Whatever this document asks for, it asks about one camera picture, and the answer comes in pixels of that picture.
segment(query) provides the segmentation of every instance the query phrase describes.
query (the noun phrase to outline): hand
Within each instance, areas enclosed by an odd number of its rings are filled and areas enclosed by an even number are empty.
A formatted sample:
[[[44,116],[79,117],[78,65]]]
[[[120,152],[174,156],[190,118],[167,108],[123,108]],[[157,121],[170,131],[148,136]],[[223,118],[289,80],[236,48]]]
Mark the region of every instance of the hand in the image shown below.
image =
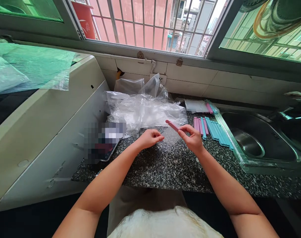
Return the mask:
[[[164,137],[156,129],[146,130],[133,144],[135,144],[140,150],[149,148],[160,142]]]
[[[188,148],[196,155],[206,151],[202,144],[200,132],[194,129],[191,125],[181,126],[180,130],[178,130],[178,134],[186,142]]]

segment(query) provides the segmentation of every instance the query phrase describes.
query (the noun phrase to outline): person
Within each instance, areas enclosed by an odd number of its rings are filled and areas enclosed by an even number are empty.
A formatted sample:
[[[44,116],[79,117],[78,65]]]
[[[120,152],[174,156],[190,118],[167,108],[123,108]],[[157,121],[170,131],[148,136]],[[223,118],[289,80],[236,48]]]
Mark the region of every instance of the person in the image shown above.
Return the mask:
[[[184,125],[178,134],[197,156],[238,237],[278,237],[250,194],[204,148],[200,132]],[[149,129],[128,146],[88,185],[53,237],[94,237],[109,203],[109,237],[222,237],[186,207],[181,191],[121,186],[138,153],[163,139]]]

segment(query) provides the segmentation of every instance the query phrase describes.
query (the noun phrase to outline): pile of plastic bags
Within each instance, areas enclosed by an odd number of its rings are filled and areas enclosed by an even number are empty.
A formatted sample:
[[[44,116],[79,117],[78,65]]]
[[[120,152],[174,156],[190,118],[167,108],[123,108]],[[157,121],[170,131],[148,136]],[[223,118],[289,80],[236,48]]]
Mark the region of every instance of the pile of plastic bags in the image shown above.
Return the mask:
[[[105,92],[109,122],[126,123],[124,138],[135,135],[140,128],[168,126],[165,120],[184,125],[188,123],[186,109],[174,102],[160,84],[159,74],[146,84],[144,79],[116,81],[115,90]]]

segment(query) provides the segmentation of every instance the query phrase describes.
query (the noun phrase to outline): pink plastic stick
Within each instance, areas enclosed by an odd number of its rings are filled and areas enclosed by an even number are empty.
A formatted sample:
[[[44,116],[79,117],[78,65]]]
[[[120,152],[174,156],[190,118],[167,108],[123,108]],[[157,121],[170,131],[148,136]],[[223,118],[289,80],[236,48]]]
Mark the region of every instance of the pink plastic stick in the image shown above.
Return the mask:
[[[198,120],[198,124],[199,124],[200,134],[203,136],[203,129],[202,129],[201,118],[197,118],[197,120]]]
[[[209,112],[210,112],[211,114],[213,114],[213,110],[212,110],[212,108],[210,107],[210,104],[209,104],[209,103],[207,103],[207,108],[208,108]]]
[[[206,135],[208,135],[209,134],[209,130],[208,130],[208,125],[207,125],[207,122],[206,122],[205,118],[203,119],[203,124],[204,124],[204,129],[206,131]]]
[[[194,129],[196,129],[196,130],[198,129],[198,128],[197,128],[197,122],[198,122],[198,121],[197,121],[197,117],[194,117],[194,118],[193,118],[193,127],[194,127]]]
[[[166,122],[172,129],[174,129],[176,132],[178,132],[179,127],[177,127],[174,123],[172,123],[172,122],[169,121],[169,120],[166,120],[165,122]]]

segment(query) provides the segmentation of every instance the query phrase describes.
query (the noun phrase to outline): granite countertop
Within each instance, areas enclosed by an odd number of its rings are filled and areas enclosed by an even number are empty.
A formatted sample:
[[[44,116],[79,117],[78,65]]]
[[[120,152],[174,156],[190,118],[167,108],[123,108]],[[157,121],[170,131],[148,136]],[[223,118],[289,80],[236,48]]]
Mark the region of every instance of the granite countertop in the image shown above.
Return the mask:
[[[188,123],[193,126],[193,118],[201,115],[201,113],[187,112]],[[154,128],[162,133],[167,127]],[[92,181],[100,169],[105,168],[145,130],[141,129],[136,137],[122,139],[109,162],[86,165],[82,161],[72,180]],[[203,140],[203,145],[251,195],[301,199],[301,178],[247,174],[240,167],[234,153],[228,147],[221,146],[218,141],[213,140],[211,135]],[[123,185],[213,193],[198,159],[182,139],[173,146],[161,141],[141,151],[134,160]]]

